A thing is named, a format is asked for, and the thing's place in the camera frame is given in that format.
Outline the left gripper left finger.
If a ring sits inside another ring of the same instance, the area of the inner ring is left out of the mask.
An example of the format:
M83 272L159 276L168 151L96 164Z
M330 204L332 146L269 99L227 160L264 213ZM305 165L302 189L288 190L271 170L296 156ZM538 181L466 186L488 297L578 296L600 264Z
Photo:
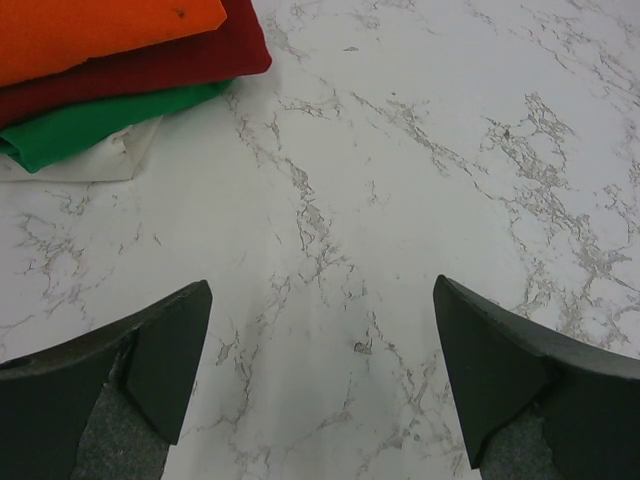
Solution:
M180 438L211 307L201 280L2 363L2 478L161 478Z

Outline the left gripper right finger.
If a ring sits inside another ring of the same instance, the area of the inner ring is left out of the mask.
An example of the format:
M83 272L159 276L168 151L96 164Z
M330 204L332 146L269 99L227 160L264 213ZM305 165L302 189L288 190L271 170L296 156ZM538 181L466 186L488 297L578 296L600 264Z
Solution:
M435 316L472 469L484 479L636 479L639 362L438 276Z

